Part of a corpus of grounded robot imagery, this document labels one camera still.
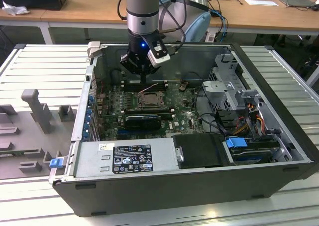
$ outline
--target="paper sheet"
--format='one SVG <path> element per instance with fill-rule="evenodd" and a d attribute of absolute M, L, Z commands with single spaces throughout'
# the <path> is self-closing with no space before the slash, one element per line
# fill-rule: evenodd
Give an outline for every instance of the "paper sheet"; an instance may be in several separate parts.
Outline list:
<path fill-rule="evenodd" d="M 23 7 L 23 6 L 15 7 L 15 6 L 6 4 L 4 1 L 2 2 L 3 2 L 2 10 L 4 10 L 9 15 L 16 16 L 16 15 L 30 13 L 26 7 Z"/>
<path fill-rule="evenodd" d="M 245 0 L 249 5 L 278 6 L 273 1 L 267 0 Z"/>

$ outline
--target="blue latch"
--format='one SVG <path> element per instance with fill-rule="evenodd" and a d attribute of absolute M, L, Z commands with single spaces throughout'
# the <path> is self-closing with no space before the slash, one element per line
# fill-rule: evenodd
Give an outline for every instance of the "blue latch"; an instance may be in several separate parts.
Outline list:
<path fill-rule="evenodd" d="M 229 138 L 226 140 L 226 144 L 229 148 L 247 147 L 247 143 L 244 138 Z"/>
<path fill-rule="evenodd" d="M 55 168 L 63 168 L 63 159 L 52 159 L 50 161 L 50 168 L 55 169 Z"/>

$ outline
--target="power supply label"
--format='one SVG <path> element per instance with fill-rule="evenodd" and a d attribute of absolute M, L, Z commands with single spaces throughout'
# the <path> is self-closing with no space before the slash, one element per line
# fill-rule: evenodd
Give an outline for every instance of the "power supply label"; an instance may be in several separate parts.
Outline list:
<path fill-rule="evenodd" d="M 150 145 L 131 145 L 113 147 L 114 174 L 153 171 Z"/>

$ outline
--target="white cable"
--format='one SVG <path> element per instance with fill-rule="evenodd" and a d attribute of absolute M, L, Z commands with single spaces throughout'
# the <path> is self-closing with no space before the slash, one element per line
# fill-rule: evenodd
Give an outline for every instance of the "white cable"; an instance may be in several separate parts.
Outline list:
<path fill-rule="evenodd" d="M 138 94 L 141 94 L 142 92 L 144 92 L 144 91 L 146 91 L 146 90 L 152 88 L 152 87 L 155 86 L 155 85 L 158 85 L 158 83 L 156 83 L 156 84 L 154 84 L 154 85 L 151 85 L 150 87 L 148 87 L 148 88 L 146 88 L 146 89 L 144 89 L 144 90 L 141 90 Z"/>

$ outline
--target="blue cable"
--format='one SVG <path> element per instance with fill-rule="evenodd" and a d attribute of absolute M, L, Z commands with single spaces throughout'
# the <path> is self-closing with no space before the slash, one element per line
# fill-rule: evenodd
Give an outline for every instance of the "blue cable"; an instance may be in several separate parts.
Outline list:
<path fill-rule="evenodd" d="M 219 18 L 223 21 L 224 32 L 223 32 L 223 36 L 222 36 L 222 38 L 221 38 L 221 40 L 220 40 L 220 42 L 223 42 L 224 37 L 226 36 L 226 29 L 227 29 L 227 28 L 226 28 L 226 20 L 225 20 L 225 18 L 224 18 L 220 13 L 218 13 L 218 12 L 216 12 L 216 11 L 214 11 L 214 10 L 211 10 L 211 12 L 215 13 L 216 15 L 218 15 Z"/>

